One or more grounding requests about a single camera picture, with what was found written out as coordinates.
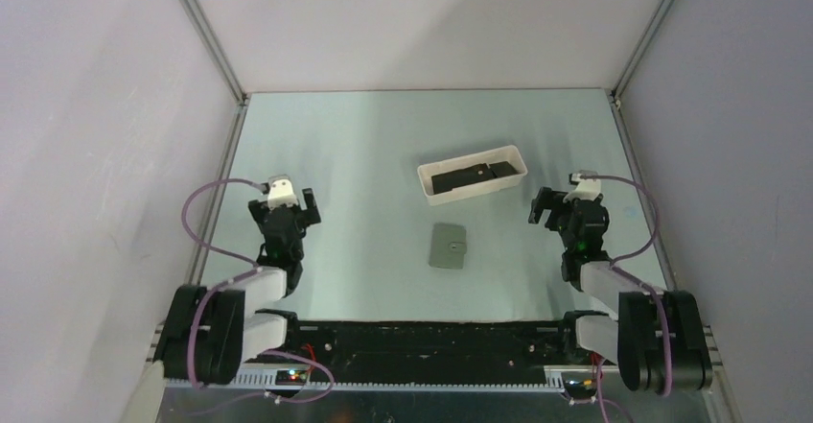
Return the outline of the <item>white plastic bin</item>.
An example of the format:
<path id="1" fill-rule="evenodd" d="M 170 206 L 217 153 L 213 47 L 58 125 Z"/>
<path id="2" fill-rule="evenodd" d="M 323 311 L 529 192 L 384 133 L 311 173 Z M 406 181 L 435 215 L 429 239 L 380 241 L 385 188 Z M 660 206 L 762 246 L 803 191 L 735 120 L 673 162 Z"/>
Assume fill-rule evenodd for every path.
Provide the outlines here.
<path id="1" fill-rule="evenodd" d="M 424 195 L 431 206 L 518 186 L 527 173 L 528 169 L 515 145 L 417 167 Z"/>

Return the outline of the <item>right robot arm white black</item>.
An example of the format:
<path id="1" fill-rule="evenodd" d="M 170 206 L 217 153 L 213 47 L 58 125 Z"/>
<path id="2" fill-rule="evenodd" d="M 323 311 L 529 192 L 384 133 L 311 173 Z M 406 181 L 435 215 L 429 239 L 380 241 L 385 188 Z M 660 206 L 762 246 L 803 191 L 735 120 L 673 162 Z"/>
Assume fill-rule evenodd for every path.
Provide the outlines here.
<path id="1" fill-rule="evenodd" d="M 564 314 L 557 348 L 569 363 L 592 354 L 615 364 L 631 391 L 708 389 L 713 365 L 695 297 L 665 291 L 621 269 L 604 249 L 610 216 L 598 192 L 541 188 L 528 220 L 559 235 L 563 280 L 604 310 Z"/>

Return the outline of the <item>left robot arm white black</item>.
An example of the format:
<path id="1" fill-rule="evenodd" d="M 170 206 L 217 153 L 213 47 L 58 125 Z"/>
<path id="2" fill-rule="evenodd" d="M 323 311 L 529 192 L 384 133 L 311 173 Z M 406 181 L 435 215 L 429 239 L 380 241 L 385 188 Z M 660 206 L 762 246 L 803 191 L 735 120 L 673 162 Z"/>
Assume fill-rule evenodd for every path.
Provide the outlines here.
<path id="1" fill-rule="evenodd" d="M 300 194 L 287 177 L 259 186 L 263 197 L 247 207 L 263 241 L 249 270 L 213 287 L 186 284 L 174 293 L 153 359 L 165 378 L 195 387 L 227 385 L 242 364 L 268 351 L 291 362 L 303 349 L 294 317 L 266 310 L 298 287 L 309 227 L 320 223 L 314 191 Z"/>

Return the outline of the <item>black credit card in bin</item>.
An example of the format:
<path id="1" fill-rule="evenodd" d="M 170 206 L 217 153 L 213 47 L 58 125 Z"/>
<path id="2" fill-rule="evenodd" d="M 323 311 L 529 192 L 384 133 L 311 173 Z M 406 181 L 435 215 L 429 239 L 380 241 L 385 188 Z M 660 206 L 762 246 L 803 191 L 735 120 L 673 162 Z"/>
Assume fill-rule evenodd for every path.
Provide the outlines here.
<path id="1" fill-rule="evenodd" d="M 431 177 L 434 194 L 450 192 L 453 189 L 473 185 L 497 178 L 517 175 L 519 171 L 508 161 L 480 163 Z"/>

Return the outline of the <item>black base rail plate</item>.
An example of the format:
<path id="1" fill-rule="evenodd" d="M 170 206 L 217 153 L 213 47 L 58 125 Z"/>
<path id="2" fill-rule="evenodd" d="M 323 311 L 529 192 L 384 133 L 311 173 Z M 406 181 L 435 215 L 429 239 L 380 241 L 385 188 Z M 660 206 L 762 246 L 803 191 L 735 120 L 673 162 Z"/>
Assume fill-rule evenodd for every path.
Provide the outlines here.
<path id="1" fill-rule="evenodd" d="M 544 385 L 556 367 L 594 363 L 561 320 L 303 320 L 281 349 L 326 366 L 339 385 Z"/>

